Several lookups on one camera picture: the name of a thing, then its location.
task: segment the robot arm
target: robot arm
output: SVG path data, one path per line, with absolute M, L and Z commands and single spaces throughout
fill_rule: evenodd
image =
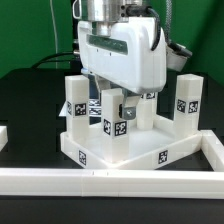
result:
M 177 55 L 175 49 L 167 47 L 158 14 L 142 0 L 76 0 L 73 12 L 81 19 L 82 64 L 104 83 L 103 87 L 97 83 L 99 92 L 110 82 L 123 89 L 121 114 L 126 120 L 135 118 L 142 94 L 163 89 L 167 64 L 178 70 L 186 63 L 186 55 Z

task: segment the metal cylinder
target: metal cylinder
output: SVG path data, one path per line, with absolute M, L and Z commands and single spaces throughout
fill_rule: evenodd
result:
M 121 0 L 88 0 L 88 20 L 117 22 L 120 18 Z
M 111 35 L 111 23 L 97 22 L 96 35 L 109 37 Z

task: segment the white pillar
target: white pillar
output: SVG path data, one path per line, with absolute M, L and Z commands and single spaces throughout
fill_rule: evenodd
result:
M 67 133 L 74 141 L 84 139 L 89 130 L 89 79 L 82 75 L 65 78 Z
M 157 93 L 143 94 L 136 108 L 138 129 L 147 131 L 153 128 L 156 109 Z
M 180 75 L 177 78 L 174 133 L 177 140 L 198 131 L 203 77 Z
M 119 116 L 122 90 L 102 91 L 102 150 L 104 159 L 115 163 L 126 160 L 129 152 L 129 125 Z

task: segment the black table surface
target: black table surface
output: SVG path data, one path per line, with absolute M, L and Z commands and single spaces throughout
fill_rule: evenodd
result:
M 66 75 L 71 72 L 18 69 L 0 79 L 0 125 L 7 125 L 9 138 L 0 167 L 81 168 L 60 150 Z M 224 143 L 224 87 L 198 75 L 205 78 L 199 129 L 212 129 Z M 168 75 L 158 98 L 157 113 L 170 119 L 176 76 Z M 212 172 L 202 151 L 162 169 Z M 223 200 L 1 196 L 0 223 L 222 223 L 223 209 Z

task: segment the green wall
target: green wall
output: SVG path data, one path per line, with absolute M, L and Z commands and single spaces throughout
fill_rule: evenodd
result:
M 70 0 L 53 0 L 59 50 L 71 50 Z M 151 0 L 165 21 L 165 0 Z M 224 84 L 224 1 L 173 0 L 171 38 L 194 55 L 184 72 L 206 72 Z M 55 53 L 49 0 L 1 0 L 0 77 Z
M 165 0 L 151 0 L 165 21 Z M 224 1 L 173 0 L 171 38 L 193 52 L 183 72 L 205 72 L 224 85 Z
M 53 4 L 59 51 L 71 50 L 70 0 L 53 0 Z M 1 0 L 0 5 L 0 77 L 55 53 L 49 0 Z

